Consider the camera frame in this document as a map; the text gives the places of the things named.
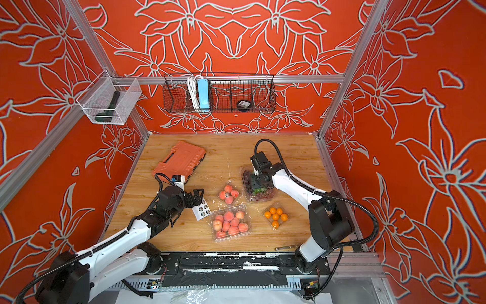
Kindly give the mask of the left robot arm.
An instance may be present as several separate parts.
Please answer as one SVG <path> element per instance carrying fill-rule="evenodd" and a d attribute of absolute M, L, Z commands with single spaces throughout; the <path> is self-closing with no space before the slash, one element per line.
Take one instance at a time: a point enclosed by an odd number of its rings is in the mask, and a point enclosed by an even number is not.
<path fill-rule="evenodd" d="M 24 303 L 31 289 L 37 290 L 38 303 L 89 303 L 126 277 L 163 265 L 161 252 L 149 240 L 173 227 L 185 209 L 200 206 L 205 192 L 186 192 L 164 174 L 156 174 L 155 180 L 157 195 L 125 229 L 92 247 L 58 255 L 48 271 L 19 292 L 15 303 Z"/>

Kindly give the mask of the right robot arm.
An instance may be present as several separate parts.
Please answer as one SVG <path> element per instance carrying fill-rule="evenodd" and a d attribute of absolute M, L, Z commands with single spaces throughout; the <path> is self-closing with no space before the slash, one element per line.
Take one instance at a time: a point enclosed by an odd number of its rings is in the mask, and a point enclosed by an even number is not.
<path fill-rule="evenodd" d="M 314 301 L 334 277 L 344 256 L 344 248 L 367 244 L 377 238 L 377 216 L 337 191 L 326 192 L 298 178 L 287 168 L 282 153 L 271 139 L 260 139 L 255 144 L 254 154 L 250 160 L 253 167 L 250 185 L 253 191 L 263 188 L 280 190 L 308 211 L 310 237 L 295 251 L 297 269 L 301 272 L 316 269 L 319 260 L 327 258 L 335 250 L 340 250 L 336 263 L 324 283 L 302 294 L 303 299 Z M 373 229 L 367 237 L 344 241 L 355 231 L 348 206 L 354 206 L 370 218 Z"/>

